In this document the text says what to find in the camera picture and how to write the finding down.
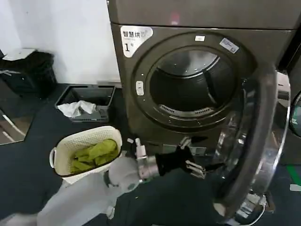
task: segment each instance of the white wall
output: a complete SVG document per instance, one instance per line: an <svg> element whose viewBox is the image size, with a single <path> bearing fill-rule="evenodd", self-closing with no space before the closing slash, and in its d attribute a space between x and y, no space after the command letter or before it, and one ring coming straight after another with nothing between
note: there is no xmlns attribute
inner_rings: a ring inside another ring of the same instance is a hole
<svg viewBox="0 0 301 226"><path fill-rule="evenodd" d="M0 0L0 49L4 54L20 48L15 21L8 0Z"/></svg>
<svg viewBox="0 0 301 226"><path fill-rule="evenodd" d="M55 54L58 82L119 81L106 0L8 2L22 47Z"/></svg>

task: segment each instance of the green towel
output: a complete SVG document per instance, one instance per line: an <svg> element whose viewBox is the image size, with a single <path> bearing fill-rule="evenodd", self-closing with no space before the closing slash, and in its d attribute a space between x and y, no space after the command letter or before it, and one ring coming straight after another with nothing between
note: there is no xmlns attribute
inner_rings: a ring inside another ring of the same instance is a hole
<svg viewBox="0 0 301 226"><path fill-rule="evenodd" d="M93 168L93 166L90 166L83 162L79 162L78 160L75 160L75 159L72 161L71 167L78 168L79 170L89 170L89 169Z"/></svg>
<svg viewBox="0 0 301 226"><path fill-rule="evenodd" d="M89 149L89 159L95 159L99 156L113 152L117 144L114 140L105 139L103 142L96 144Z"/></svg>
<svg viewBox="0 0 301 226"><path fill-rule="evenodd" d="M104 165L115 159L117 155L116 142L112 139L106 139L94 146L78 150L71 162L71 173L79 173Z"/></svg>

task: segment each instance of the white cable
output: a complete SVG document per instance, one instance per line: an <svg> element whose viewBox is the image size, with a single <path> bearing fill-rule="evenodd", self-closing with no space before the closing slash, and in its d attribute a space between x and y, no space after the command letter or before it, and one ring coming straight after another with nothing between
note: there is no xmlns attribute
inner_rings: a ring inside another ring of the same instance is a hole
<svg viewBox="0 0 301 226"><path fill-rule="evenodd" d="M252 223L250 223L248 225L241 225L241 226L252 226L252 225L254 225L263 216L264 212L265 212L265 205L262 205L262 212L260 213L260 215Z"/></svg>

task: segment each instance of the white cloth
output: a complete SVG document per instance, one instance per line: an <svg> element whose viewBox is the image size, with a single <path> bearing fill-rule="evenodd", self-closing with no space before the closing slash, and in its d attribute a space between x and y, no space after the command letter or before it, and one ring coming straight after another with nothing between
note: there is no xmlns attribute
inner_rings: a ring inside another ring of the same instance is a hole
<svg viewBox="0 0 301 226"><path fill-rule="evenodd" d="M80 100L79 102L74 102L71 104L63 104L57 106L57 108L69 118L77 117L81 115L80 109L84 110L85 112L92 114L96 111L96 104Z"/></svg>

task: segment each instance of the green stripe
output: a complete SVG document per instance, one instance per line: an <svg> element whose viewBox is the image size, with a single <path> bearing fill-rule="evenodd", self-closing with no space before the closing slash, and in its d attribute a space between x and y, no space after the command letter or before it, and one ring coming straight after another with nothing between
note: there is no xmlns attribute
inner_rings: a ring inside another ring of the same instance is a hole
<svg viewBox="0 0 301 226"><path fill-rule="evenodd" d="M301 179L300 179L299 175L297 174L295 167L294 166L287 166L286 168L287 168L287 171L290 174L293 182L295 184L301 186Z"/></svg>

